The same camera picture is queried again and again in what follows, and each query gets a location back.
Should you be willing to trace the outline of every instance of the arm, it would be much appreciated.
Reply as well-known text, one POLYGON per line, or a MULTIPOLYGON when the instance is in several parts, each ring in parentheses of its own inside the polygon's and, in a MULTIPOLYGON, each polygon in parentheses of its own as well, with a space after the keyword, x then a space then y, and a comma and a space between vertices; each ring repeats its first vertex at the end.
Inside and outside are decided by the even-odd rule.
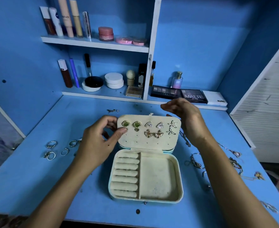
POLYGON ((116 142, 127 131, 126 128, 117 130, 116 122, 116 117, 103 116, 84 130, 82 142, 72 164, 22 225, 22 228, 55 228, 61 225, 83 182, 106 160, 116 142), (110 138, 103 130, 105 127, 115 131, 110 138))
POLYGON ((181 118, 186 137, 202 156, 210 184, 229 227, 279 227, 231 165, 208 130, 199 109, 183 98, 174 99, 161 105, 161 108, 181 118))

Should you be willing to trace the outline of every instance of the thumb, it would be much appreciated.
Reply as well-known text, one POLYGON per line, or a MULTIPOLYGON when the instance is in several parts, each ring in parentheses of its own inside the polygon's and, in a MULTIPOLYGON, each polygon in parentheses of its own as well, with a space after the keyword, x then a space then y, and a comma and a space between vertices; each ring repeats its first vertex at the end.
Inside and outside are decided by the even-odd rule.
POLYGON ((121 136, 127 131, 128 129, 125 127, 118 128, 106 142, 114 146, 121 136))

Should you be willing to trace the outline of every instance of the forearm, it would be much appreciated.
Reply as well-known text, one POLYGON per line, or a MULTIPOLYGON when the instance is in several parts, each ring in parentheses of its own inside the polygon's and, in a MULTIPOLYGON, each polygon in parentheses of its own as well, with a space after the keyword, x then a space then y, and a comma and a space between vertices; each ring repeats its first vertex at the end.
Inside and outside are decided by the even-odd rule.
POLYGON ((75 195, 93 171, 90 167, 83 171, 78 166, 74 160, 22 228, 55 228, 61 225, 75 195))
POLYGON ((215 197, 230 227, 279 227, 245 185, 212 136, 203 139, 198 150, 215 197))

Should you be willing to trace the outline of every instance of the jewelry box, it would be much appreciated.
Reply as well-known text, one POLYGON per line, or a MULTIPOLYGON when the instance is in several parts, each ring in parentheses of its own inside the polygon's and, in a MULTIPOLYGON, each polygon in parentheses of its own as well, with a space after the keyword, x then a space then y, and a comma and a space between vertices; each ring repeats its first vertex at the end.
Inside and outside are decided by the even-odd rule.
POLYGON ((183 185, 173 152, 181 121, 176 117, 122 115, 117 126, 128 131, 119 139, 108 190, 113 199, 178 203, 183 185))

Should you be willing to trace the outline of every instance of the silver mascara tube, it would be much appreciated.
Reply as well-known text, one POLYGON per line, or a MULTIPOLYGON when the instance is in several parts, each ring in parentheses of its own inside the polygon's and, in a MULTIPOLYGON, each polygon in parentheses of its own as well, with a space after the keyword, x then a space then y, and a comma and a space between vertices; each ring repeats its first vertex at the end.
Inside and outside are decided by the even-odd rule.
POLYGON ((91 39, 92 33, 91 33, 91 27, 90 27, 89 14, 87 11, 84 11, 84 12, 82 12, 82 16, 83 16, 83 23, 84 23, 86 37, 91 39))

